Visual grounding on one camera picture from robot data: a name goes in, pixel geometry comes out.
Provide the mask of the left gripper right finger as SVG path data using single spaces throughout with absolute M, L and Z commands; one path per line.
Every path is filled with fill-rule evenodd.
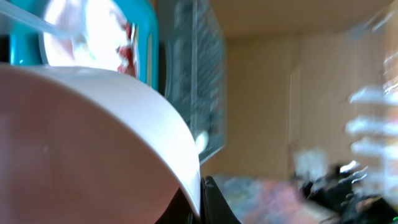
M 241 224 L 212 176 L 201 179 L 201 222 L 204 224 Z

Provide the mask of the pink bowl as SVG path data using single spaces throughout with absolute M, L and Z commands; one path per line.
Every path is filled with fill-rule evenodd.
M 177 192 L 199 218 L 195 143 L 157 91 L 110 70 L 1 65 L 2 223 L 155 223 Z

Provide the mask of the red snack wrapper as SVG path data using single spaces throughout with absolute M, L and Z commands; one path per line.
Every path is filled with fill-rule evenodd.
M 116 49 L 116 52 L 121 59 L 121 63 L 117 68 L 119 73 L 123 73 L 129 75 L 134 78 L 138 78 L 139 69 L 138 69 L 138 61 L 136 56 L 136 38 L 135 38 L 135 26 L 130 22 L 126 22 L 122 28 L 124 28 L 126 32 L 126 43 L 124 45 L 119 46 Z

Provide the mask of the grey dish rack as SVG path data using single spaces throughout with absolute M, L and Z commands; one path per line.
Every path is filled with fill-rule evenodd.
M 201 164 L 226 144 L 226 52 L 208 0 L 157 3 L 159 73 L 164 96 L 180 113 Z

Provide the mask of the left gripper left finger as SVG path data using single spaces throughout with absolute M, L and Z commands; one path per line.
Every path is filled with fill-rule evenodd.
M 195 217 L 189 202 L 178 189 L 169 206 L 155 224 L 195 224 Z

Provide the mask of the white round plate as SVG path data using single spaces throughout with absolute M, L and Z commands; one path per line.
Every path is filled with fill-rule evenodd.
M 118 72 L 121 59 L 116 49 L 126 43 L 126 32 L 122 26 L 130 22 L 120 8 L 111 0 L 52 1 L 64 1 L 65 9 L 57 10 L 60 13 L 58 17 L 44 20 L 57 28 L 74 31 L 76 36 L 64 39 L 52 34 L 43 34 L 47 58 L 61 57 L 56 59 L 55 65 L 50 66 L 91 67 Z M 134 26 L 139 63 L 137 26 Z

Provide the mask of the teal serving tray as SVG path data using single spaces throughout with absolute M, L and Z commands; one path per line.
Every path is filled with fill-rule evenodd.
M 46 20 L 58 17 L 64 1 L 10 0 L 10 3 Z M 159 26 L 152 4 L 147 0 L 114 0 L 127 20 L 138 28 L 140 81 L 159 89 Z M 42 34 L 22 25 L 11 26 L 9 62 L 13 65 L 55 65 L 60 56 L 47 58 Z

